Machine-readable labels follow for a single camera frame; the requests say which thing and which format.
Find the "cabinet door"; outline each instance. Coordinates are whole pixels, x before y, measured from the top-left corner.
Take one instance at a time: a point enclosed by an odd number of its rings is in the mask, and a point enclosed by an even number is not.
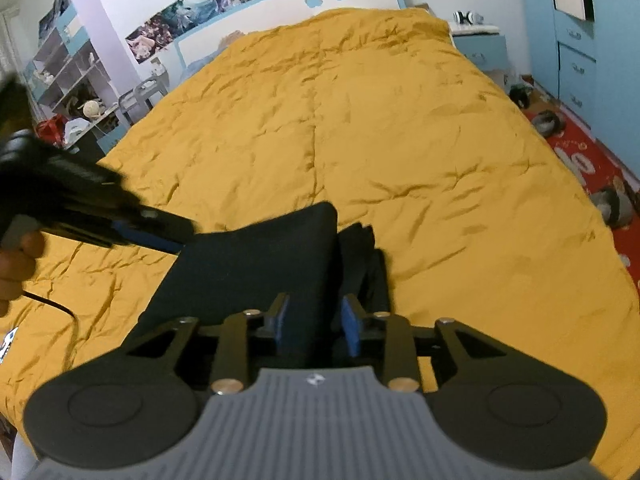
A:
[[[596,92],[593,133],[640,176],[640,0],[593,0]]]
[[[524,0],[529,35],[531,75],[553,97],[558,97],[558,42],[554,0]]]

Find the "hand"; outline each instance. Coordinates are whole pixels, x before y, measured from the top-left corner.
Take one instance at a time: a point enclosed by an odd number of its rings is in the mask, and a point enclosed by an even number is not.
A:
[[[22,282],[33,277],[36,259],[44,253],[44,237],[40,232],[27,233],[20,249],[0,251],[0,316],[9,311],[9,302],[22,295]]]

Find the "mustard yellow comforter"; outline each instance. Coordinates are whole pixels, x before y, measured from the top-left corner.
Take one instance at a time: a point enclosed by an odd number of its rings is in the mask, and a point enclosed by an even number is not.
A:
[[[634,284],[580,185],[504,93],[419,9],[333,10],[236,41],[107,156],[153,206],[231,230],[330,200],[372,224],[395,308],[455,317],[591,384],[609,413],[594,461],[640,466]],[[0,411],[119,345],[174,258],[59,238],[14,303]]]

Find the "chair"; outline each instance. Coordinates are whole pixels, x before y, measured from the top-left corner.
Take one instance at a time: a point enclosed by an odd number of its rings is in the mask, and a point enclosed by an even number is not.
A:
[[[158,76],[145,79],[133,89],[133,94],[135,95],[138,104],[140,106],[144,106],[146,104],[149,110],[154,107],[149,98],[157,93],[161,93],[162,96],[168,94],[166,86],[164,86],[164,83],[158,79]]]
[[[120,106],[120,112],[124,116],[129,126],[133,126],[133,121],[131,120],[131,115],[129,112],[133,110],[136,106],[138,106],[138,100],[134,95],[135,88],[125,92],[118,98],[118,105]]]
[[[150,77],[145,79],[142,83],[132,88],[128,92],[122,94],[118,99],[120,106],[120,112],[125,120],[129,123],[129,126],[133,126],[134,121],[131,119],[130,111],[137,106],[141,106],[145,109],[145,115],[153,109],[153,103],[150,100],[152,95],[161,93],[163,96],[168,94],[166,86],[156,77]]]

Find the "headboard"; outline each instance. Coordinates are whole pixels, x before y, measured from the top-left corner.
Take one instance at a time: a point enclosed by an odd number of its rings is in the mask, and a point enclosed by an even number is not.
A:
[[[175,42],[182,63],[190,63],[212,54],[220,40],[235,30],[248,33],[293,25],[320,12],[340,7],[360,9],[404,9],[404,0],[252,0],[228,10],[194,28]]]

